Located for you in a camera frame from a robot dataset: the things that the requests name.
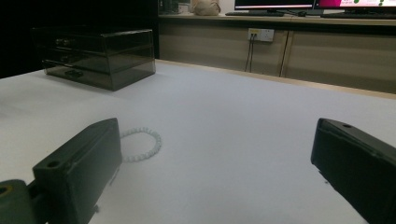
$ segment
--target monitor screen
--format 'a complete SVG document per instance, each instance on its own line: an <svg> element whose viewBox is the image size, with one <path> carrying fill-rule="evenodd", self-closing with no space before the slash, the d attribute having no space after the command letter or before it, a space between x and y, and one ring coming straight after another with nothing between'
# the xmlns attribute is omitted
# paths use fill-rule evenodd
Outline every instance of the monitor screen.
<svg viewBox="0 0 396 224"><path fill-rule="evenodd" d="M317 0L318 8L385 8L396 7L396 0Z"/></svg>
<svg viewBox="0 0 396 224"><path fill-rule="evenodd" d="M235 0L235 10L309 9L313 6L314 0Z"/></svg>

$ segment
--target cabinet door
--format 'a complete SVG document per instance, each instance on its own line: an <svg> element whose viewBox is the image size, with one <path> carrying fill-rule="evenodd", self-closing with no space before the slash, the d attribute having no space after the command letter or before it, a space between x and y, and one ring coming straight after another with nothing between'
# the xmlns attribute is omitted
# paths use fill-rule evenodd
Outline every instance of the cabinet door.
<svg viewBox="0 0 396 224"><path fill-rule="evenodd" d="M290 32L281 76L396 93L396 38Z"/></svg>
<svg viewBox="0 0 396 224"><path fill-rule="evenodd" d="M276 30L273 42L255 41L251 72L278 77L286 39L286 31ZM248 49L248 28L187 23L162 23L160 27L163 60L244 71Z"/></svg>

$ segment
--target power socket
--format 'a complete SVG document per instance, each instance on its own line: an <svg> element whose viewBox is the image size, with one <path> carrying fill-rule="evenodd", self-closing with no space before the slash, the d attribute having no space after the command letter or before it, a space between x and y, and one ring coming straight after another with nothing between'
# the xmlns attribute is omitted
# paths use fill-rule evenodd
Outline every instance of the power socket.
<svg viewBox="0 0 396 224"><path fill-rule="evenodd" d="M272 42L274 41L274 30L248 28L247 39L250 40L251 35L256 35L254 40Z"/></svg>

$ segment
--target white table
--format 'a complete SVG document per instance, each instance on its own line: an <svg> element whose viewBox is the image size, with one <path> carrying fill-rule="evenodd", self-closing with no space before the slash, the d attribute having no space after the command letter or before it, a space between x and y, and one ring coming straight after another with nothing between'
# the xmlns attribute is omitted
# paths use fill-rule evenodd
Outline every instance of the white table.
<svg viewBox="0 0 396 224"><path fill-rule="evenodd" d="M43 71L1 79L0 180L31 182L51 151L118 118L121 132L149 127L163 147L121 166L92 224L364 223L310 163L317 121L396 146L396 96L247 76L157 61L156 75L115 92ZM123 153L150 141L122 139Z"/></svg>

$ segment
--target black plastic part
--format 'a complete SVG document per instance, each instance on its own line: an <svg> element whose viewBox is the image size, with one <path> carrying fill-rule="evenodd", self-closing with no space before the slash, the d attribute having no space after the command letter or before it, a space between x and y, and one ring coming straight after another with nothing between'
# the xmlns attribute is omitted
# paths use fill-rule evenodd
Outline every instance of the black plastic part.
<svg viewBox="0 0 396 224"><path fill-rule="evenodd" d="M377 13L377 12L337 12L337 13L326 13L320 15L321 18L328 19L352 19L352 20L396 20L396 14L394 13Z"/></svg>
<svg viewBox="0 0 396 224"><path fill-rule="evenodd" d="M120 167L117 119L94 123L21 180L0 183L0 224L87 224L103 189Z"/></svg>
<svg viewBox="0 0 396 224"><path fill-rule="evenodd" d="M298 16L298 17L305 17L305 16L306 16L306 11L299 11L299 12L297 13L297 16Z"/></svg>
<svg viewBox="0 0 396 224"><path fill-rule="evenodd" d="M49 195L53 224L86 224L108 180L120 166L116 119L94 123L34 168L39 191Z"/></svg>
<svg viewBox="0 0 396 224"><path fill-rule="evenodd" d="M0 183L0 223L39 223L28 188L22 180L8 180Z"/></svg>
<svg viewBox="0 0 396 224"><path fill-rule="evenodd" d="M249 11L249 12L227 12L226 16L249 16L249 17L283 17L285 13L279 11Z"/></svg>
<svg viewBox="0 0 396 224"><path fill-rule="evenodd" d="M311 162L369 223L396 223L395 147L349 124L320 119Z"/></svg>

